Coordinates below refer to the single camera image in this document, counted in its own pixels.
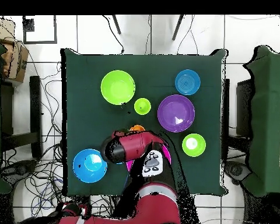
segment purple bowl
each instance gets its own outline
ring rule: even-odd
[[[181,132],[191,126],[195,117],[192,102],[182,95],[170,95],[159,105],[157,119],[161,126],[171,132]]]

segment small green bowl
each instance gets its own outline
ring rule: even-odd
[[[111,71],[101,80],[100,90],[109,103],[122,105],[129,102],[135,94],[135,82],[124,71]]]
[[[183,151],[191,157],[196,157],[201,155],[207,143],[204,138],[199,134],[189,134],[183,140]]]
[[[136,100],[134,104],[134,109],[136,113],[140,115],[148,114],[151,108],[152,108],[151,103],[146,98],[140,98]]]

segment bowl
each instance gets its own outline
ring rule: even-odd
[[[138,113],[139,115],[148,114],[151,108],[152,108],[151,103],[146,98],[140,98],[136,100],[134,104],[134,109],[136,113]]]
[[[101,80],[100,90],[109,103],[122,105],[129,102],[135,94],[135,82],[124,71],[111,71]]]
[[[104,177],[107,163],[98,150],[84,149],[73,159],[73,170],[80,181],[94,183]]]
[[[162,146],[162,150],[163,150],[163,152],[164,152],[165,157],[168,159],[169,163],[171,164],[171,156],[170,156],[170,153],[169,153],[169,151],[168,151],[168,149],[166,148],[165,145]],[[127,162],[127,169],[128,169],[128,171],[131,170],[131,167],[132,167],[132,165],[133,165],[133,162],[134,162],[134,160],[129,160],[129,161]]]
[[[192,102],[182,95],[170,95],[159,105],[157,119],[170,132],[181,132],[191,126],[195,118]]]
[[[185,69],[177,74],[175,87],[182,95],[193,95],[200,87],[200,77],[195,71]]]
[[[189,134],[183,140],[183,151],[191,157],[196,157],[201,155],[207,143],[205,142],[203,136],[199,134]]]

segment black chair leg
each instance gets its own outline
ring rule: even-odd
[[[120,28],[119,28],[119,25],[118,25],[118,22],[117,22],[116,15],[112,15],[112,17],[113,17],[113,20],[114,20],[114,23],[115,23],[115,26],[116,26],[116,29],[117,29],[117,33],[121,34],[121,31],[120,31]]]
[[[178,19],[178,22],[177,22],[177,24],[176,24],[176,28],[175,28],[175,31],[174,31],[172,40],[175,40],[175,38],[176,38],[177,32],[178,32],[178,30],[179,30],[179,28],[180,28],[181,21],[183,20],[183,17],[184,17],[184,15],[180,15],[180,17],[179,17],[179,19]]]

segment orange object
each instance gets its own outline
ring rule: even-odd
[[[129,129],[130,131],[145,131],[144,127],[141,125],[134,125],[133,127],[131,127],[131,129]]]

